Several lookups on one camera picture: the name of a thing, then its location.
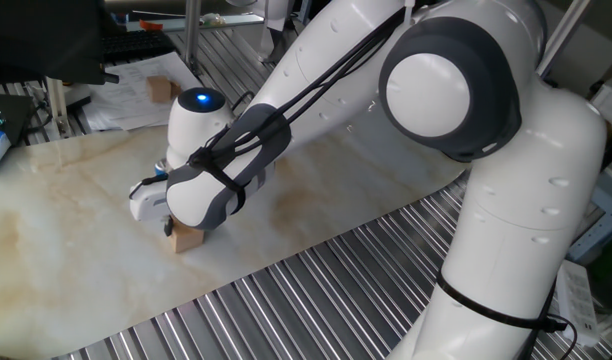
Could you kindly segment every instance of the dark gray joint cap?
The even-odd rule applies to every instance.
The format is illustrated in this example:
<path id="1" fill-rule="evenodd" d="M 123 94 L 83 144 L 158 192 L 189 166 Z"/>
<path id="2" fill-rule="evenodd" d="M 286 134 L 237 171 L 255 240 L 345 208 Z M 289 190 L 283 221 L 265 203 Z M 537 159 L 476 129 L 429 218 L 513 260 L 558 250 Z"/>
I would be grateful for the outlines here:
<path id="1" fill-rule="evenodd" d="M 470 89 L 470 107 L 462 124 L 438 137 L 419 136 L 402 127 L 388 107 L 386 96 L 393 69 L 404 59 L 424 53 L 451 61 Z M 420 144 L 443 151 L 458 161 L 476 160 L 501 149 L 515 136 L 522 122 L 517 86 L 504 52 L 488 32 L 463 19 L 429 19 L 410 28 L 384 62 L 379 92 L 395 127 Z"/>

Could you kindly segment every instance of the black strap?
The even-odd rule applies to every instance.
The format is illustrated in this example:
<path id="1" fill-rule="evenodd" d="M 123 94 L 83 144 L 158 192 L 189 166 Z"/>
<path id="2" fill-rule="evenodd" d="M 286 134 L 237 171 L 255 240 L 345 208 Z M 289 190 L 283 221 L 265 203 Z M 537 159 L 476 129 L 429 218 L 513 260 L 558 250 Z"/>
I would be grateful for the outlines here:
<path id="1" fill-rule="evenodd" d="M 233 214 L 237 213 L 242 207 L 244 207 L 244 204 L 246 203 L 245 186 L 240 186 L 237 184 L 235 180 L 226 175 L 222 168 L 215 164 L 210 148 L 201 148 L 197 150 L 193 155 L 191 155 L 188 163 L 190 166 L 201 166 L 204 171 L 211 174 L 220 183 L 224 184 L 228 190 L 237 194 L 237 208 Z"/>
<path id="2" fill-rule="evenodd" d="M 506 325 L 510 325 L 510 326 L 514 326 L 518 328 L 523 328 L 523 329 L 543 330 L 548 333 L 552 333 L 555 331 L 563 331 L 564 329 L 566 329 L 566 324 L 560 324 L 557 321 L 552 320 L 552 319 L 544 319 L 544 320 L 522 319 L 522 318 L 502 314 L 498 311 L 487 308 L 486 306 L 481 305 L 469 299 L 464 294 L 457 291 L 454 287 L 450 286 L 446 282 L 446 279 L 444 279 L 444 277 L 442 276 L 441 270 L 437 274 L 437 285 L 442 290 L 444 290 L 444 292 L 448 294 L 448 296 L 452 297 L 460 304 L 478 313 L 479 315 L 482 315 L 491 320 L 500 322 L 502 324 L 506 324 Z"/>

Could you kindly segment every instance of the computer monitor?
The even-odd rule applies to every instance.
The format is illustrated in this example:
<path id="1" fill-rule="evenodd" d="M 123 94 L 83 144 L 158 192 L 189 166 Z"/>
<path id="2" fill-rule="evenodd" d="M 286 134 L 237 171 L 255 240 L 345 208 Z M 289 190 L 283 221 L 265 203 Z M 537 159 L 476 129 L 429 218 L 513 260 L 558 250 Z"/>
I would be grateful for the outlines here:
<path id="1" fill-rule="evenodd" d="M 0 0 L 0 83 L 103 84 L 101 9 L 98 0 Z"/>

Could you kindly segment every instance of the metal grating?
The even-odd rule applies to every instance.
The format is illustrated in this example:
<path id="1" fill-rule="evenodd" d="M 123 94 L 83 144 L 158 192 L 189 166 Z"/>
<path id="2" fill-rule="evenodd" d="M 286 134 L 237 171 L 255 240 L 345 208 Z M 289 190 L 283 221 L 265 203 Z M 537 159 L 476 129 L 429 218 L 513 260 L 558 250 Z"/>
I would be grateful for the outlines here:
<path id="1" fill-rule="evenodd" d="M 181 33 L 170 35 L 183 49 Z M 258 62 L 232 28 L 201 32 L 198 46 L 200 81 L 221 90 L 231 104 L 246 91 L 259 90 L 274 68 Z M 8 84 L 0 86 L 0 93 L 28 94 L 30 85 L 39 84 Z M 32 124 L 45 116 L 40 112 Z M 91 132 L 81 113 L 70 115 L 69 124 L 75 135 Z M 57 139 L 56 126 L 49 124 L 25 144 Z M 429 301 L 455 232 L 467 177 L 52 360 L 383 359 Z M 567 347 L 559 334 L 540 334 L 532 357 L 558 359 Z M 592 349 L 576 348 L 571 358 L 608 359 L 611 353 L 612 345 L 602 341 Z"/>

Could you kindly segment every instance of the white cable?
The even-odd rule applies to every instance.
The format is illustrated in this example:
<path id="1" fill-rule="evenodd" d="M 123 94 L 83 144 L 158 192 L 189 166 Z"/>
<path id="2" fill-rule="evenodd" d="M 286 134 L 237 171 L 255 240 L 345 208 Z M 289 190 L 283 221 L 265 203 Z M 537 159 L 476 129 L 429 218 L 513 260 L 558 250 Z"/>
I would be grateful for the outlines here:
<path id="1" fill-rule="evenodd" d="M 413 8 L 415 7 L 415 0 L 406 0 L 404 3 L 406 12 L 404 13 L 404 24 L 410 25 L 410 19 L 413 17 Z"/>

